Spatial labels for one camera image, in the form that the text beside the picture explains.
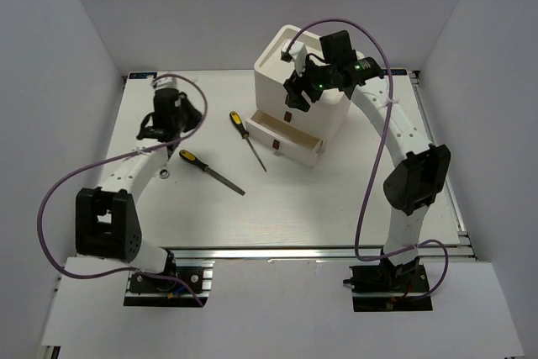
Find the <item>aluminium rail front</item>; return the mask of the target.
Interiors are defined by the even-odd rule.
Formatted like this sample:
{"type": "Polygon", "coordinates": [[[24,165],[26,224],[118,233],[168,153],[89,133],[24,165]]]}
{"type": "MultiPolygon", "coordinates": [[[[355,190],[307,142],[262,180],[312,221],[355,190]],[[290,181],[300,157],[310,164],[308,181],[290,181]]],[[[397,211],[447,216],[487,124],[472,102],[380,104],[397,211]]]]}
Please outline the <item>aluminium rail front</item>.
{"type": "MultiPolygon", "coordinates": [[[[446,247],[450,258],[475,258],[470,246],[446,247]]],[[[302,259],[302,258],[356,258],[352,248],[277,248],[277,249],[175,249],[176,258],[181,259],[302,259]]],[[[362,248],[362,256],[376,256],[379,249],[362,248]]],[[[418,249],[420,257],[442,258],[439,246],[426,246],[418,249]]]]}

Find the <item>silver ratchet wrench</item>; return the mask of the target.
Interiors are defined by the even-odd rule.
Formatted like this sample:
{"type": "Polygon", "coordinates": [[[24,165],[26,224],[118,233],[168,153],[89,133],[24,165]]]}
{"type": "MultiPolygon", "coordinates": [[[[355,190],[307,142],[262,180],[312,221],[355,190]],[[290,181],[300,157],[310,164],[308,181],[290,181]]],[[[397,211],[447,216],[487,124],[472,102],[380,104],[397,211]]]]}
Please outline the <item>silver ratchet wrench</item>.
{"type": "Polygon", "coordinates": [[[168,163],[169,163],[171,157],[173,156],[175,150],[176,150],[175,146],[167,146],[166,154],[165,154],[165,160],[163,161],[161,167],[158,170],[159,178],[167,179],[170,176],[170,170],[168,168],[168,163]]]}

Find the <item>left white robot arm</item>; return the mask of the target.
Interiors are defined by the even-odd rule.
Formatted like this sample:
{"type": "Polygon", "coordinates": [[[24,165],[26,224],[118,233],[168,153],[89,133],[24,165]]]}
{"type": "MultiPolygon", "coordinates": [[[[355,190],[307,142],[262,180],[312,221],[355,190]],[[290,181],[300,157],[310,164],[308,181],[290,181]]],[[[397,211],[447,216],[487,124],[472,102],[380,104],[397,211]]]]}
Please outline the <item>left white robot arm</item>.
{"type": "Polygon", "coordinates": [[[177,269],[165,249],[144,240],[136,202],[150,180],[166,169],[180,135],[195,129],[202,114],[175,88],[156,90],[153,107],[140,125],[134,155],[97,187],[77,194],[75,242],[77,253],[148,272],[151,284],[167,291],[177,283],[177,269]]]}

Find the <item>blue label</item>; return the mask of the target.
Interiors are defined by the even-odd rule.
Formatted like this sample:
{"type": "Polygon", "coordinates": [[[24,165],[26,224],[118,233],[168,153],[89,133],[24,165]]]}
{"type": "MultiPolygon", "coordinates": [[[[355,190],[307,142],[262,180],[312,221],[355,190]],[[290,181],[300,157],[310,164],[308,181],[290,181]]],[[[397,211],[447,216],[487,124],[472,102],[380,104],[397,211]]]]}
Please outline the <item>blue label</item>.
{"type": "Polygon", "coordinates": [[[154,71],[145,71],[145,72],[131,72],[128,76],[129,80],[146,80],[146,79],[155,79],[157,73],[154,71]]]}
{"type": "Polygon", "coordinates": [[[391,75],[392,76],[407,76],[408,72],[406,69],[398,68],[398,69],[391,69],[391,75]]]}

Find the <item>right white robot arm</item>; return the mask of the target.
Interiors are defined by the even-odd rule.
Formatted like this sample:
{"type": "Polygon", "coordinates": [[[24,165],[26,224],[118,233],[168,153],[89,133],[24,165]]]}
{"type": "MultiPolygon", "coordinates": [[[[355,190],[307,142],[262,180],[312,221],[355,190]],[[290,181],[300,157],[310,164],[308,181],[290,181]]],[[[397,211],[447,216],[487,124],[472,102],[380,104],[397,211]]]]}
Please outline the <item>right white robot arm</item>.
{"type": "Polygon", "coordinates": [[[419,236],[429,206],[444,187],[451,153],[446,145],[434,145],[407,117],[392,95],[393,82],[371,57],[358,57],[347,31],[319,40],[322,56],[307,52],[292,39],[281,50],[282,61],[294,64],[283,83],[286,105],[303,112],[337,89],[358,107],[379,134],[393,170],[383,182],[391,206],[388,238],[380,253],[381,284],[392,291],[409,282],[418,265],[419,236]]]}

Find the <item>grey metal file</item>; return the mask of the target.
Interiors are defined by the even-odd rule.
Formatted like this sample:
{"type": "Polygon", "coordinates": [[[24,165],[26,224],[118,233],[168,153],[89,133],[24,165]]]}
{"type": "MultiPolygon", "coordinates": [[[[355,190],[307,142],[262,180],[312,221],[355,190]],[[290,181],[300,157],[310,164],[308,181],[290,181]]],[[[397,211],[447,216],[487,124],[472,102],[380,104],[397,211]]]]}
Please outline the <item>grey metal file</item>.
{"type": "Polygon", "coordinates": [[[232,191],[238,193],[241,196],[245,195],[245,191],[242,188],[238,187],[228,178],[222,176],[221,174],[213,170],[208,164],[198,159],[192,152],[188,150],[180,150],[179,156],[188,164],[197,167],[202,172],[210,175],[213,179],[222,183],[223,185],[225,185],[227,188],[231,189],[232,191]]]}

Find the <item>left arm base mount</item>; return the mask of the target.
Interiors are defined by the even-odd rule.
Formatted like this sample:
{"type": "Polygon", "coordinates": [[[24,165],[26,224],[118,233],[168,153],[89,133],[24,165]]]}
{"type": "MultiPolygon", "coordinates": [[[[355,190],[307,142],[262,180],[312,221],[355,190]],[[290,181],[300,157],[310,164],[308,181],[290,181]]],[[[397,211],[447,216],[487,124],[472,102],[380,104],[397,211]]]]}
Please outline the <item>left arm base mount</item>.
{"type": "Polygon", "coordinates": [[[178,261],[176,277],[186,283],[202,304],[181,282],[147,277],[131,272],[124,294],[125,307],[197,308],[208,300],[213,280],[211,261],[178,261]]]}

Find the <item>blue label right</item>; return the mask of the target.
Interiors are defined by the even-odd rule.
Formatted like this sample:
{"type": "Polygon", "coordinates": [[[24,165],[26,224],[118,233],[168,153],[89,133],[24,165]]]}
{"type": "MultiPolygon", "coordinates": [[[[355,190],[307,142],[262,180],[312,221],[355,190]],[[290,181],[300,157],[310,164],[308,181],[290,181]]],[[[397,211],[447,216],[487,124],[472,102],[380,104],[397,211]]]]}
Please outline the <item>blue label right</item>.
{"type": "Polygon", "coordinates": [[[406,69],[398,68],[398,69],[391,69],[391,75],[392,76],[407,76],[408,72],[406,69]]]}

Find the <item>white drawer cabinet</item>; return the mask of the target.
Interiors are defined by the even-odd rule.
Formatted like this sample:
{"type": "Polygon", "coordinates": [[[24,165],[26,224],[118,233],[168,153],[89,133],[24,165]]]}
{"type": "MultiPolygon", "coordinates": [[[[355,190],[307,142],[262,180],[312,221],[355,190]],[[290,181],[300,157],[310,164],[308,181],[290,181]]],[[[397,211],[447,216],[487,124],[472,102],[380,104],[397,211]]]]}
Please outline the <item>white drawer cabinet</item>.
{"type": "Polygon", "coordinates": [[[294,61],[281,59],[298,31],[291,24],[282,26],[255,62],[256,110],[273,124],[327,144],[343,124],[351,102],[317,77],[304,79],[295,71],[294,61]]]}

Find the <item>blue label left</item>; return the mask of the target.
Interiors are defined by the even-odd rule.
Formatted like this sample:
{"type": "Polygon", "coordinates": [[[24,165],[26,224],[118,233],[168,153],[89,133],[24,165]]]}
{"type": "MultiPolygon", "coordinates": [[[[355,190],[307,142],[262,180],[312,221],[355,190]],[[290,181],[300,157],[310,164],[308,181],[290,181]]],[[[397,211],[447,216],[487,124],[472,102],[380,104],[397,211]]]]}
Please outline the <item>blue label left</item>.
{"type": "Polygon", "coordinates": [[[154,71],[145,71],[145,72],[131,72],[128,76],[129,80],[146,80],[146,79],[155,79],[157,73],[154,71]]]}

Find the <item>white drawer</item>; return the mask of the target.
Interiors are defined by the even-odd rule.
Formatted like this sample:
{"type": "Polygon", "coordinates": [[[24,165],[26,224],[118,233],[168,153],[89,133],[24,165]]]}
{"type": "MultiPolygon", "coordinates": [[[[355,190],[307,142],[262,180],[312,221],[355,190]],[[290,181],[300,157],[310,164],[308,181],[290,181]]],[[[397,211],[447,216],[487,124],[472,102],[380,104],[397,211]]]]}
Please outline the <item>white drawer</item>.
{"type": "Polygon", "coordinates": [[[261,110],[246,120],[246,128],[255,140],[303,166],[313,167],[319,158],[321,139],[261,110]]]}

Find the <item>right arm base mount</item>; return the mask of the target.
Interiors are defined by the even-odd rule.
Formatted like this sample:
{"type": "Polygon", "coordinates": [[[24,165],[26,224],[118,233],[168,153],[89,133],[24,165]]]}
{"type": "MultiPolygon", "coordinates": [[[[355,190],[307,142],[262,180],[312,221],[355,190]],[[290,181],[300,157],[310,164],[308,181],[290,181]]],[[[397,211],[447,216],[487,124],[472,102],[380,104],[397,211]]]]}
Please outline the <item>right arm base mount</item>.
{"type": "Polygon", "coordinates": [[[431,297],[425,297],[430,284],[423,265],[394,282],[376,265],[350,267],[350,275],[342,283],[351,290],[353,309],[357,313],[433,310],[431,297]]]}

